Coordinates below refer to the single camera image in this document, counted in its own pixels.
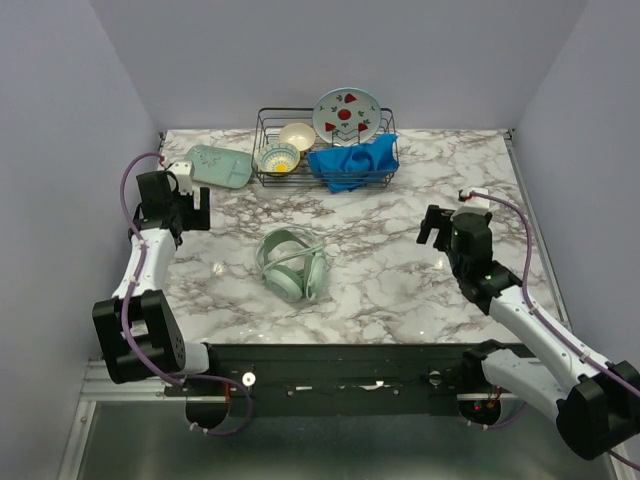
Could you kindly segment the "mint green headphones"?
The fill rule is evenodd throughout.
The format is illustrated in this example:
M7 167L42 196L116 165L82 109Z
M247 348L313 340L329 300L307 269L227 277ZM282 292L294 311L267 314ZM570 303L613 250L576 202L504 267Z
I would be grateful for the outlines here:
M316 301L328 284L324 244L300 226L268 232L256 247L254 261L263 285L287 303Z

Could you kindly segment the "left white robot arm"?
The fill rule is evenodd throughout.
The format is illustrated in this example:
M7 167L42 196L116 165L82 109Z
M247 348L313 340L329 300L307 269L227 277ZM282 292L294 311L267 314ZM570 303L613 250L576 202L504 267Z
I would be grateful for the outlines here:
M165 171L137 176L141 201L129 231L131 255L122 282L112 297L93 306L92 318L103 358L116 384L144 380L159 372L187 375L201 395L214 393L222 380L209 362L207 347L184 341L165 297L168 266L182 234L210 229L209 190L194 194L179 189L177 177Z

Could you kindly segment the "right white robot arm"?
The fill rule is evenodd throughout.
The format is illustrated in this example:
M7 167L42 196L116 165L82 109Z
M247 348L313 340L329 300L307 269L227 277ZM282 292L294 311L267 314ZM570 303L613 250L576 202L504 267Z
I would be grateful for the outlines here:
M485 341L463 355L460 385L507 390L552 420L565 444L593 460L639 433L639 372L589 349L535 302L523 279L493 258L491 214L484 202L457 210L431 205L417 243L436 236L463 296L506 327L531 352Z

